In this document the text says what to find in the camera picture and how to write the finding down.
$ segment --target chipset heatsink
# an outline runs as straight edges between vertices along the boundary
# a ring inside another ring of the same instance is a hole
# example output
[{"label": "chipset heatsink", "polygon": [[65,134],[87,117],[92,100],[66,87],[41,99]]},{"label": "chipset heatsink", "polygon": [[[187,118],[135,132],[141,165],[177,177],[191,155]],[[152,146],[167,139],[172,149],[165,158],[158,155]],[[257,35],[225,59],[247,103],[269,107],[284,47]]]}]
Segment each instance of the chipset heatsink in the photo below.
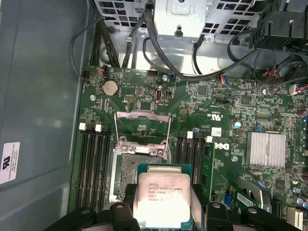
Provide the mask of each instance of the chipset heatsink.
[{"label": "chipset heatsink", "polygon": [[180,167],[148,166],[138,178],[137,212],[140,226],[152,229],[183,229],[190,222],[190,182]]},{"label": "chipset heatsink", "polygon": [[246,164],[263,167],[284,167],[286,136],[276,133],[249,132]]}]

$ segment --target label sticker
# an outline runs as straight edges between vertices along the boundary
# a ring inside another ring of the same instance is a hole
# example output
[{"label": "label sticker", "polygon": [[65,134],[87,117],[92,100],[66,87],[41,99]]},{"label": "label sticker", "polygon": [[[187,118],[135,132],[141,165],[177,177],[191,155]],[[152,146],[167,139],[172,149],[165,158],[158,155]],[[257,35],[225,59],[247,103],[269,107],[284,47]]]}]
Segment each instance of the label sticker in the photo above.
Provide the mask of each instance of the label sticker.
[{"label": "label sticker", "polygon": [[246,197],[239,193],[237,193],[237,199],[248,207],[254,206],[254,203],[252,201],[248,200]]},{"label": "label sticker", "polygon": [[211,136],[221,137],[221,128],[212,128]]},{"label": "label sticker", "polygon": [[19,146],[20,142],[4,144],[0,168],[0,184],[16,178]]}]

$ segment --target green circuit board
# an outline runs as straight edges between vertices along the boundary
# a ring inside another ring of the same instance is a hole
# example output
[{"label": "green circuit board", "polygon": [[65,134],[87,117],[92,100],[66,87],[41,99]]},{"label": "green circuit board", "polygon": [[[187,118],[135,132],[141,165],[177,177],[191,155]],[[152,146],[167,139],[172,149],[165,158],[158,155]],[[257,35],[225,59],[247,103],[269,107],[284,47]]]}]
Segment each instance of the green circuit board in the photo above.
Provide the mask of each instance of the green circuit board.
[{"label": "green circuit board", "polygon": [[[99,67],[88,68],[90,74],[98,70]],[[109,203],[112,192],[109,188],[111,165],[116,145],[114,113],[147,110],[172,117],[169,135],[172,163],[180,161],[185,155],[180,148],[181,137],[185,139],[187,133],[192,131],[194,139],[202,141],[198,151],[200,161],[195,159],[195,163],[200,165],[200,172],[194,183],[203,184],[205,196],[215,195],[217,201],[223,202],[226,189],[236,185],[239,179],[255,181],[269,190],[272,197],[283,201],[282,218],[286,218],[287,205],[295,206],[292,189],[307,190],[300,179],[300,170],[305,166],[303,146],[306,122],[304,117],[295,116],[300,107],[307,107],[307,95],[292,96],[284,86],[275,95],[265,95],[263,89],[240,92],[224,87],[219,81],[187,82],[175,76],[168,76],[164,81],[163,75],[155,71],[109,68],[107,74],[100,74],[90,83],[83,84],[78,124],[100,124],[106,136],[89,140],[87,136],[90,134],[85,135],[78,130],[69,209],[93,206],[94,201],[96,205]],[[114,96],[107,96],[103,91],[104,83],[110,80],[118,86]],[[228,81],[243,88],[256,85],[252,80],[241,80],[239,77]],[[241,122],[241,129],[234,128],[235,122]],[[123,119],[118,122],[120,135],[139,143],[160,142],[167,137],[167,129],[167,123],[147,119]],[[245,164],[247,134],[251,131],[286,135],[286,167],[252,167]],[[211,142],[204,142],[207,137]],[[96,151],[97,142],[108,142],[109,145],[104,146],[104,151]],[[89,156],[89,150],[88,154],[83,154],[91,145],[92,151],[97,152],[95,157]],[[103,176],[95,176],[94,171],[82,176],[81,171],[91,166],[95,166]],[[123,176],[121,171],[122,168],[118,167],[115,177],[118,192]],[[86,184],[93,187],[93,191],[78,192],[81,185]],[[93,198],[91,194],[98,188],[101,188],[100,195]],[[88,202],[82,204],[78,202],[80,200]]]}]

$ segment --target motherboard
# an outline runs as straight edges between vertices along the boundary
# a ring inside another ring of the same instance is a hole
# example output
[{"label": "motherboard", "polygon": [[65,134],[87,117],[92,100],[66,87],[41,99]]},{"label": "motherboard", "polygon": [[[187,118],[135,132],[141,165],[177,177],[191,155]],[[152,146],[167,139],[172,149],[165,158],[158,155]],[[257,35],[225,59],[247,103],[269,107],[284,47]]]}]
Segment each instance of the motherboard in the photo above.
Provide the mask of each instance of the motherboard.
[{"label": "motherboard", "polygon": [[[296,115],[307,107],[305,92],[291,95],[285,86],[272,95],[262,88],[243,92],[216,80],[88,67],[86,75],[94,73],[82,86],[69,210],[99,212],[122,201],[138,164],[190,164],[191,183],[201,184],[211,201],[236,212],[259,206],[291,224],[292,214],[301,213],[298,228],[308,230],[301,212],[308,123]],[[240,77],[228,83],[256,85]],[[119,142],[130,145],[119,150]]]}]

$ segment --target aluminum heatsink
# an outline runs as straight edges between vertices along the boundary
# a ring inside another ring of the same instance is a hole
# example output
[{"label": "aluminum heatsink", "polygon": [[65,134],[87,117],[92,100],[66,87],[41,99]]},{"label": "aluminum heatsink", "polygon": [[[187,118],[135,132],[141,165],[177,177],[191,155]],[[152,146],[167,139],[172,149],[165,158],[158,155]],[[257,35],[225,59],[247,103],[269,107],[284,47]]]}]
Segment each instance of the aluminum heatsink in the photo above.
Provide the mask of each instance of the aluminum heatsink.
[{"label": "aluminum heatsink", "polygon": [[284,167],[285,135],[249,132],[246,164],[254,166]]}]

